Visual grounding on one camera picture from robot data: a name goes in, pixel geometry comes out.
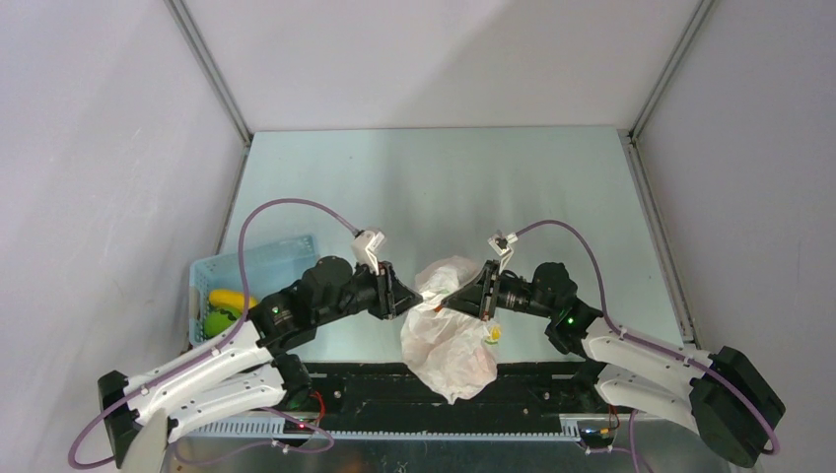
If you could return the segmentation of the white plastic bag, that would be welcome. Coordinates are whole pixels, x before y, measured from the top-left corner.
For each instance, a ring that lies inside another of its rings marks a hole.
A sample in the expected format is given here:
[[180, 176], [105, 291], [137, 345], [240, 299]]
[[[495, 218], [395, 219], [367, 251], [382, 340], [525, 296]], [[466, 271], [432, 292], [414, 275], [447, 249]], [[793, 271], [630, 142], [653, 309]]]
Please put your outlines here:
[[498, 376], [494, 347], [501, 326], [440, 307], [479, 269], [460, 256], [430, 264], [415, 278], [424, 301], [406, 312], [400, 331], [402, 362], [450, 405], [475, 397]]

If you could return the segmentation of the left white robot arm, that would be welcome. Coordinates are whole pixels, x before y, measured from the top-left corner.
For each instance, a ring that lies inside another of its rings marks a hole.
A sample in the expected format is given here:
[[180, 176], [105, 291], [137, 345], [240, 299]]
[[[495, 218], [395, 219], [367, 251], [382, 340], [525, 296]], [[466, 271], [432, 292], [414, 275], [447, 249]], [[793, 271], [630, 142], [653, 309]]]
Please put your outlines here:
[[423, 301], [391, 264], [351, 265], [321, 258], [290, 286], [268, 295], [216, 337], [148, 372], [112, 371], [98, 380], [103, 422], [117, 467], [156, 415], [169, 444], [244, 411], [283, 405], [300, 410], [312, 397], [310, 376], [292, 349], [325, 324], [367, 313], [381, 320]]

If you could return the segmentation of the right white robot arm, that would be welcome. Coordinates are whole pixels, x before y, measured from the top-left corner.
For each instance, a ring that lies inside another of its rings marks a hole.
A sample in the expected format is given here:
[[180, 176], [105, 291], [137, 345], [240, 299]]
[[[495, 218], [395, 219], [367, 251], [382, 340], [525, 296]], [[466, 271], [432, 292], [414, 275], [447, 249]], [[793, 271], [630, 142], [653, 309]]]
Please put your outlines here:
[[585, 411], [610, 404], [665, 419], [741, 468], [754, 467], [773, 450], [770, 437], [786, 407], [741, 351], [677, 347], [612, 328], [577, 290], [562, 263], [542, 263], [526, 280], [489, 260], [441, 306], [482, 321], [497, 309], [546, 318], [551, 345], [585, 360], [573, 386], [575, 402]]

